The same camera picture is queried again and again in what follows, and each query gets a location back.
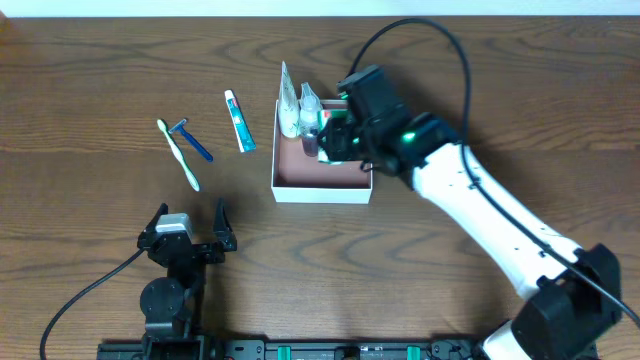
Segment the green soap bar packet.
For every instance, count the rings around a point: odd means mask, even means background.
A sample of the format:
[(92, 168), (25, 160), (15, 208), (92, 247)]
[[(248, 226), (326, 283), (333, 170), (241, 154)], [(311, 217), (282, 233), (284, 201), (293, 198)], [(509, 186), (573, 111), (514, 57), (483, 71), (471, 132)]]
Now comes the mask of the green soap bar packet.
[(319, 115), (317, 135), (318, 161), (329, 165), (341, 165), (349, 159), (350, 130), (347, 111), (322, 110)]

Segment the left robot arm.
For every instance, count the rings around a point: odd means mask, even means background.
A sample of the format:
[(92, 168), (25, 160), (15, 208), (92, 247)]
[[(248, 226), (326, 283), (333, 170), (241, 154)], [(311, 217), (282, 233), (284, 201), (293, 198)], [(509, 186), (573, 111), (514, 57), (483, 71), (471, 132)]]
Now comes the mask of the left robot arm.
[(206, 335), (201, 326), (206, 267), (224, 262), (225, 254), (237, 249), (222, 199), (217, 202), (212, 232), (212, 241), (194, 244), (189, 216), (171, 214), (163, 203), (140, 233), (137, 247), (167, 274), (149, 282), (141, 292), (145, 333), (136, 359), (199, 360), (223, 356), (220, 343)]

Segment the green white toothbrush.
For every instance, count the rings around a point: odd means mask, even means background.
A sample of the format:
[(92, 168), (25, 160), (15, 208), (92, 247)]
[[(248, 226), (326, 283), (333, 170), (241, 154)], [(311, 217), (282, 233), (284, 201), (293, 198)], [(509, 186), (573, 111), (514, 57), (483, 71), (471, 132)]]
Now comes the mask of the green white toothbrush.
[(199, 192), (201, 190), (199, 181), (197, 180), (196, 176), (194, 175), (194, 173), (192, 172), (192, 170), (188, 166), (181, 149), (176, 144), (176, 142), (172, 138), (172, 136), (169, 134), (169, 130), (168, 130), (166, 122), (164, 120), (162, 120), (162, 119), (157, 119), (156, 120), (156, 124), (157, 124), (159, 130), (162, 132), (162, 134), (166, 138), (174, 158), (178, 161), (178, 163), (182, 167), (183, 172), (184, 172), (184, 174), (185, 174), (185, 176), (187, 178), (187, 181), (189, 182), (190, 186), (192, 187), (192, 189), (194, 191)]

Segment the teal toothpaste tube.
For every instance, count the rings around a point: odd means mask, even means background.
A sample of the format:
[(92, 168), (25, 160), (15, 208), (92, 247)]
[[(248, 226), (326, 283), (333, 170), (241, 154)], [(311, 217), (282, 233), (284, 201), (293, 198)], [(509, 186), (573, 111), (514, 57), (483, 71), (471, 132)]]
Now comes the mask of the teal toothpaste tube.
[(256, 150), (256, 143), (247, 126), (244, 115), (237, 102), (237, 98), (231, 89), (224, 92), (225, 101), (233, 123), (236, 139), (241, 153)]

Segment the blue disposable razor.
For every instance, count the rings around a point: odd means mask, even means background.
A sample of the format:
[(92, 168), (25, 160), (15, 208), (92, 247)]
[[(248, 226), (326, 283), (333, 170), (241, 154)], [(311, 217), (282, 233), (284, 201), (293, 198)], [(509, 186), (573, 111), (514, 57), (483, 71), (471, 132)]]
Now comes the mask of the blue disposable razor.
[(188, 119), (183, 118), (176, 125), (171, 127), (168, 132), (170, 134), (179, 133), (207, 162), (212, 163), (214, 161), (214, 157), (212, 154), (200, 144), (200, 142), (185, 129), (185, 125), (187, 124)]

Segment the white box with pink inside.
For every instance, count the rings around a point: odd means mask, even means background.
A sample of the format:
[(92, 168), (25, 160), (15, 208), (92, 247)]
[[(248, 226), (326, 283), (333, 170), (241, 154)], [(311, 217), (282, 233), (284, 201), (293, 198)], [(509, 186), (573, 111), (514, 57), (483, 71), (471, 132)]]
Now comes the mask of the white box with pink inside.
[(275, 105), (270, 185), (278, 203), (368, 204), (373, 174), (359, 162), (329, 165), (307, 156), (299, 138), (282, 135)]

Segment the white lotion tube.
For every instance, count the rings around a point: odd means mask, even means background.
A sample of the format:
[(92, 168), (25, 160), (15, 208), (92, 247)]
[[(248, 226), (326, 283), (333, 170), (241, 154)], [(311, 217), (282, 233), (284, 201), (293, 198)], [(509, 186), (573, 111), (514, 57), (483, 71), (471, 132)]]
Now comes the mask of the white lotion tube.
[(285, 62), (281, 64), (281, 79), (278, 98), (280, 131), (287, 138), (298, 136), (299, 104), (295, 87)]

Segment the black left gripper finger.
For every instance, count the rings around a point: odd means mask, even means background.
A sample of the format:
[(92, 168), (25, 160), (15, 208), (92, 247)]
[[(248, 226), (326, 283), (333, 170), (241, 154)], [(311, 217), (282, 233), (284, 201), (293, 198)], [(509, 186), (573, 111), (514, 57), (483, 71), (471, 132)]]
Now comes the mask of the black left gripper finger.
[(216, 205), (213, 233), (221, 243), (234, 242), (234, 232), (226, 215), (223, 198), (219, 198)]
[(156, 229), (156, 225), (158, 221), (160, 220), (160, 217), (163, 215), (166, 215), (167, 213), (168, 213), (168, 205), (166, 203), (162, 203), (159, 206), (156, 213), (154, 214), (154, 216), (152, 217), (151, 221), (147, 224), (146, 230), (154, 231)]

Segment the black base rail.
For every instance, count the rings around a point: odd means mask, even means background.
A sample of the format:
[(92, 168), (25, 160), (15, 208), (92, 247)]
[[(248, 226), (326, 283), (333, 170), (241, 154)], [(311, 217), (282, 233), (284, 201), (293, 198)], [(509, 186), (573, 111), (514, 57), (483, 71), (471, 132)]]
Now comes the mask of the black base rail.
[(426, 342), (286, 342), (192, 338), (106, 340), (97, 360), (473, 360), (487, 356), (470, 340)]

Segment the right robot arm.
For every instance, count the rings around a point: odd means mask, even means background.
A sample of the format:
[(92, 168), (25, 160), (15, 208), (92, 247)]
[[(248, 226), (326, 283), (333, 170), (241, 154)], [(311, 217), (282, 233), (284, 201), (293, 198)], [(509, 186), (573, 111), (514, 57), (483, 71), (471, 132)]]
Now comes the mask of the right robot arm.
[(504, 272), (524, 306), (485, 338), (488, 359), (578, 359), (622, 317), (620, 264), (546, 225), (500, 185), (441, 118), (359, 119), (323, 111), (318, 143), (329, 163), (360, 161), (402, 178), (452, 218)]

